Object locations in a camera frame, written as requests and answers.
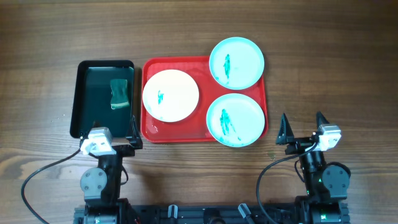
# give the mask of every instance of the cable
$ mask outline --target cable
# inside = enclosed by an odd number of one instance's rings
[[[261,202],[261,200],[260,200],[260,192],[259,192],[261,177],[267,172],[267,170],[269,170],[269,169],[270,169],[271,167],[273,167],[274,165],[276,165],[276,164],[278,164],[278,163],[280,163],[280,162],[287,161],[287,160],[289,160],[289,159],[295,159],[295,158],[298,158],[298,157],[302,157],[302,156],[304,156],[304,155],[307,155],[308,153],[312,152],[312,151],[317,147],[317,145],[318,145],[318,143],[316,142],[316,143],[311,147],[311,149],[309,149],[309,150],[307,150],[307,151],[305,151],[305,152],[303,152],[303,153],[301,153],[301,154],[299,154],[299,155],[288,156],[288,157],[285,157],[285,158],[283,158],[283,159],[279,159],[278,161],[275,161],[275,162],[269,164],[269,165],[268,165],[264,170],[262,170],[262,172],[260,173],[260,176],[259,176],[259,178],[258,178],[258,180],[257,180],[257,185],[256,185],[257,202],[258,202],[258,204],[259,204],[259,206],[260,206],[260,208],[261,208],[261,211],[266,215],[266,217],[268,218],[269,221],[271,221],[271,223],[273,223],[273,224],[278,224],[277,222],[275,222],[275,221],[268,215],[268,213],[267,213],[267,211],[265,210],[264,206],[262,206],[262,202]]]
[[[123,165],[122,165],[122,169],[123,169],[123,172],[124,172],[124,174],[126,175],[126,181],[124,181],[124,182],[121,182],[121,183],[120,183],[120,186],[122,186],[122,185],[126,184],[126,183],[127,183],[127,181],[129,181],[129,175],[127,174],[127,171],[126,171],[126,169],[124,168],[124,166],[123,166]]]
[[[72,155],[70,155],[70,156],[68,156],[68,157],[66,157],[66,158],[64,158],[64,159],[61,159],[61,160],[59,160],[59,161],[57,161],[57,162],[53,162],[53,163],[51,163],[51,164],[49,164],[49,165],[47,165],[47,166],[43,166],[42,168],[38,169],[37,171],[33,172],[30,176],[28,176],[28,177],[26,178],[26,180],[24,181],[24,183],[22,184],[22,187],[21,187],[21,196],[22,196],[22,199],[23,199],[23,201],[24,201],[26,207],[27,207],[27,208],[30,210],[30,212],[32,212],[33,215],[36,216],[36,218],[39,219],[42,223],[44,223],[44,224],[49,224],[49,222],[45,221],[45,220],[32,208],[32,206],[30,206],[29,202],[26,200],[26,197],[25,197],[25,186],[26,186],[26,184],[28,183],[28,181],[30,181],[31,178],[33,178],[33,177],[34,177],[36,174],[38,174],[39,172],[42,172],[43,170],[45,170],[45,169],[47,169],[47,168],[49,168],[49,167],[52,167],[52,166],[54,166],[54,165],[60,164],[61,162],[65,162],[65,161],[67,161],[68,159],[72,158],[73,156],[77,155],[79,152],[80,152],[80,149],[77,150],[77,151],[76,151],[75,153],[73,153]]]
[[[296,170],[296,173],[297,173],[297,175],[298,175],[298,177],[300,178],[300,180],[304,183],[304,178],[301,176],[301,174],[299,173],[299,170],[297,170],[297,163],[298,163],[298,161],[300,161],[300,159],[297,159],[295,162],[294,162],[294,169]]]

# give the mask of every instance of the wood grain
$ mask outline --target wood grain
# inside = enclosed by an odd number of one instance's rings
[[[268,134],[245,149],[145,142],[124,160],[121,196],[136,205],[255,203],[258,174],[284,157],[274,144],[281,114],[306,136],[320,110],[343,130],[326,159],[351,168],[352,223],[398,222],[396,1],[68,2],[0,5],[0,223],[38,223],[21,200],[23,180],[77,149],[68,132],[82,60],[142,67],[152,57],[208,55],[232,36],[266,56]],[[305,194],[293,164],[269,171],[263,201]],[[94,166],[79,154],[35,177],[27,198],[50,223],[71,223],[84,204],[79,179]]]

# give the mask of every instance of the green sponge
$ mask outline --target green sponge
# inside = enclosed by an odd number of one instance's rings
[[[129,97],[127,96],[127,80],[111,80],[111,89],[111,108],[113,110],[130,106]]]

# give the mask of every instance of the plate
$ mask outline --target plate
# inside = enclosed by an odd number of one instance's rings
[[[199,101],[199,89],[193,78],[180,70],[164,70],[148,80],[142,102],[148,113],[164,122],[176,122],[189,116]]]
[[[210,55],[213,78],[223,87],[243,90],[255,84],[264,71],[264,56],[251,40],[231,37],[221,41]]]
[[[252,144],[262,134],[265,123],[261,107],[252,98],[238,93],[217,98],[206,115],[211,135],[231,147]]]

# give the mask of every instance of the red tray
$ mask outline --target red tray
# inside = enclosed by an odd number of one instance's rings
[[[218,97],[228,93],[241,93],[254,99],[266,117],[266,126],[260,138],[268,131],[264,77],[245,90],[229,90],[218,84],[211,76],[209,56],[158,57],[147,61],[142,69],[142,90],[152,76],[167,69],[181,70],[194,79],[199,88],[199,102],[192,114],[185,119],[167,123],[153,118],[145,110],[141,99],[141,133],[148,141],[154,143],[216,141],[207,129],[207,109]]]

